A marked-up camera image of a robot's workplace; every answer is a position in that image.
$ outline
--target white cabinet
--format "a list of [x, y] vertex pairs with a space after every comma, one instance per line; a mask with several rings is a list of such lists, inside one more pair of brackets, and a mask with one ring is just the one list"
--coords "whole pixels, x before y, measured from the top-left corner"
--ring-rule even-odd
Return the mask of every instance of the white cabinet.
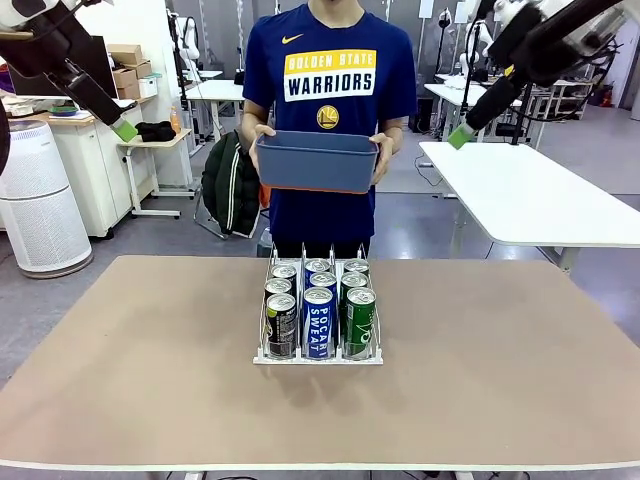
[[[140, 108], [125, 114], [132, 124], [142, 121]], [[105, 237], [131, 210], [127, 167], [117, 149], [120, 139], [102, 122], [84, 126], [51, 125], [69, 177], [82, 221], [89, 236]], [[134, 171], [141, 198], [151, 192], [144, 162]]]

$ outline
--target navy blue t-shirt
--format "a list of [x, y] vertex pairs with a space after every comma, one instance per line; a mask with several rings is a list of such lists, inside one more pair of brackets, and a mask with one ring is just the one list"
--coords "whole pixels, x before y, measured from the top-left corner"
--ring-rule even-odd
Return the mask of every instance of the navy blue t-shirt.
[[[276, 130], [371, 136], [378, 122], [416, 111], [407, 34], [365, 13], [329, 28], [305, 4], [264, 17], [251, 30], [244, 96], [276, 104]], [[271, 233], [283, 241], [347, 242], [373, 236], [375, 188], [368, 194], [272, 190]]]

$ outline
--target green can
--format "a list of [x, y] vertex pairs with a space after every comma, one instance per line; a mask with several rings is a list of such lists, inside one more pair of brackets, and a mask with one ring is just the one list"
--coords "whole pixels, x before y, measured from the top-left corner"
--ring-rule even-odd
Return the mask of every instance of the green can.
[[369, 279], [360, 272], [344, 272], [340, 279], [340, 301], [338, 302], [338, 317], [340, 318], [340, 336], [347, 331], [347, 294], [352, 288], [369, 286]]
[[345, 356], [366, 358], [376, 313], [376, 294], [370, 288], [352, 288], [347, 293]]
[[369, 262], [364, 258], [353, 258], [344, 262], [345, 272], [358, 272], [369, 276]]

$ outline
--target hand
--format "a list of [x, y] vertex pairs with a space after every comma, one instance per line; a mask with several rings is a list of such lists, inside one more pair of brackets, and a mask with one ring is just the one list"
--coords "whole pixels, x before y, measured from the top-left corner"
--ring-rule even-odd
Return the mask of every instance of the hand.
[[253, 143], [251, 144], [251, 148], [249, 149], [249, 156], [251, 157], [251, 162], [253, 163], [253, 167], [260, 175], [260, 168], [258, 167], [258, 151], [256, 150], [256, 141], [258, 137], [264, 133], [265, 135], [269, 135], [270, 137], [275, 136], [276, 131], [268, 125], [258, 124], [255, 128], [255, 138], [253, 139]]
[[389, 160], [393, 155], [393, 138], [387, 137], [384, 133], [378, 133], [369, 138], [369, 141], [377, 143], [380, 148], [380, 154], [378, 155], [378, 166], [376, 171], [373, 172], [373, 185], [377, 185], [382, 177], [384, 177], [387, 170], [389, 170]]

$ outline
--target white wire rack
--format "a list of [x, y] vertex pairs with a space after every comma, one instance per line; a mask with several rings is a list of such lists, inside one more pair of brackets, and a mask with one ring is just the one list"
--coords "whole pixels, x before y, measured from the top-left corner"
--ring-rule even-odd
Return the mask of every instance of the white wire rack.
[[[361, 247], [358, 251], [358, 258], [366, 259], [366, 255], [364, 249]], [[342, 338], [342, 332], [340, 331], [340, 322], [334, 321], [334, 327], [338, 329], [338, 344], [333, 345], [333, 342], [330, 342], [330, 351], [331, 354], [328, 358], [323, 359], [315, 359], [308, 358], [306, 356], [306, 348], [305, 348], [305, 339], [303, 338], [302, 332], [304, 332], [304, 290], [305, 290], [305, 275], [304, 275], [304, 265], [306, 263], [306, 250], [303, 246], [302, 249], [302, 258], [294, 258], [294, 259], [280, 259], [278, 258], [278, 250], [274, 245], [273, 250], [271, 252], [271, 257], [269, 258], [269, 266], [267, 268], [267, 274], [265, 277], [265, 283], [267, 280], [271, 278], [271, 269], [276, 264], [289, 264], [292, 265], [296, 269], [297, 273], [297, 329], [296, 329], [296, 348], [295, 355], [291, 358], [282, 358], [273, 356], [270, 354], [269, 350], [269, 341], [267, 338], [267, 317], [265, 312], [264, 301], [262, 302], [262, 307], [260, 309], [260, 321], [259, 321], [259, 345], [258, 345], [258, 353], [253, 359], [253, 363], [256, 365], [382, 365], [382, 332], [380, 329], [380, 317], [378, 315], [378, 309], [376, 307], [373, 325], [371, 326], [371, 337], [369, 340], [369, 344], [365, 347], [365, 350], [362, 354], [360, 354], [358, 359], [349, 358], [344, 355], [344, 339]], [[335, 259], [335, 253], [333, 247], [331, 248], [330, 256], [329, 256], [329, 264], [331, 265], [331, 272], [336, 276], [337, 279], [337, 292], [338, 297], [340, 295], [340, 280], [342, 278], [342, 273], [344, 271], [344, 261]], [[373, 281], [371, 278], [371, 272], [369, 272], [369, 288], [374, 289]]]

